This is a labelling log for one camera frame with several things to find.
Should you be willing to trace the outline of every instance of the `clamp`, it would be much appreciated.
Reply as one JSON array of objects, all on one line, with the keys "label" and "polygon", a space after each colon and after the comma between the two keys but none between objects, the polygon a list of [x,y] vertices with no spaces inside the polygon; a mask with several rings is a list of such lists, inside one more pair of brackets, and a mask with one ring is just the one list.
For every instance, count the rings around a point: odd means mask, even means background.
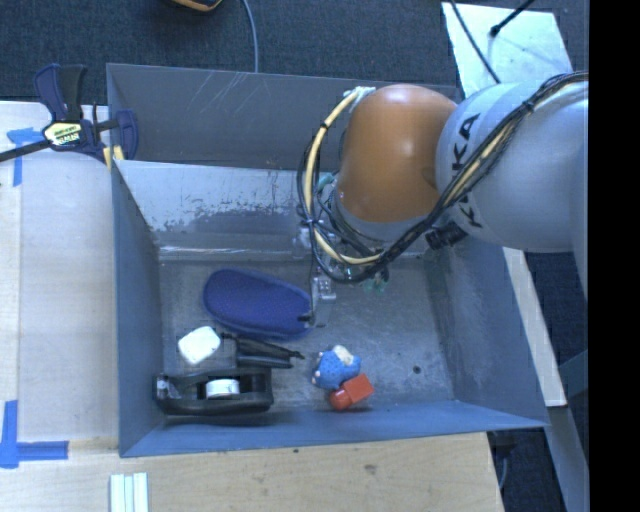
[{"label": "clamp", "polygon": [[109,165],[109,148],[100,140],[100,133],[113,128],[119,129],[122,156],[134,157],[138,148],[138,127],[133,111],[119,110],[115,118],[99,123],[94,104],[93,122],[84,119],[80,89],[86,71],[83,65],[63,67],[54,63],[36,73],[36,94],[49,110],[51,123],[42,130],[44,140],[0,153],[0,162],[50,148],[83,153]]}]

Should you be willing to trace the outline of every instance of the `black carpet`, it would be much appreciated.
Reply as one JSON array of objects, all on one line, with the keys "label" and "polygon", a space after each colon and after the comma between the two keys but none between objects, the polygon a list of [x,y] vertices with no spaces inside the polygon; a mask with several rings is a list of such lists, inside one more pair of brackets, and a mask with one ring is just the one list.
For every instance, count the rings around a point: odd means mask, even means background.
[{"label": "black carpet", "polygon": [[[259,71],[458,85],[437,0],[248,0]],[[471,2],[515,8],[520,0]],[[589,0],[539,0],[553,12],[575,70],[589,69]],[[249,17],[240,0],[210,15],[161,0],[0,0],[0,99],[35,100],[43,66],[84,64],[83,103],[106,104],[109,62],[252,71]],[[587,308],[570,254],[527,255],[558,363],[587,348]],[[570,402],[585,454],[588,393]],[[507,512],[562,512],[542,430],[513,432],[504,486]]]}]

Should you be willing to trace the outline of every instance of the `red toy block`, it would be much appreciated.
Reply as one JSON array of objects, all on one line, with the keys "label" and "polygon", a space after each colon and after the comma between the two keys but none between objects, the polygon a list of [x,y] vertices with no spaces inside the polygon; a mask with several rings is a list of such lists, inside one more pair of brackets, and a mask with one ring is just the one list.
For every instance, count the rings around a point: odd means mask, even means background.
[{"label": "red toy block", "polygon": [[329,403],[337,411],[342,411],[353,404],[364,400],[373,393],[374,389],[364,373],[349,379],[335,391],[329,394]]}]

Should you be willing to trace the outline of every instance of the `plush toy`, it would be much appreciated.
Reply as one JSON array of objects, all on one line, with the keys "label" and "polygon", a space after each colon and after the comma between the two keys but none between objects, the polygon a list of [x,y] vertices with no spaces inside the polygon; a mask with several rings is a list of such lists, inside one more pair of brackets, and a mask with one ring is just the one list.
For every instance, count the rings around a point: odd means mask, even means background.
[{"label": "plush toy", "polygon": [[311,383],[322,389],[336,390],[340,385],[360,373],[360,357],[354,356],[342,345],[318,353]]}]

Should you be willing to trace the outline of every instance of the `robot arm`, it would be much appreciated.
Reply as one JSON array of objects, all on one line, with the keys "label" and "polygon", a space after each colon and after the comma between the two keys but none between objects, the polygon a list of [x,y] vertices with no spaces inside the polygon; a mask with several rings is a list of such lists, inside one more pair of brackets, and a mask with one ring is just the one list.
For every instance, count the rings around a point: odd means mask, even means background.
[{"label": "robot arm", "polygon": [[419,86],[381,88],[355,108],[327,187],[318,150],[354,99],[325,120],[299,171],[302,216],[325,274],[386,279],[420,236],[453,225],[453,239],[574,251],[586,294],[587,73],[499,84],[458,106]]}]

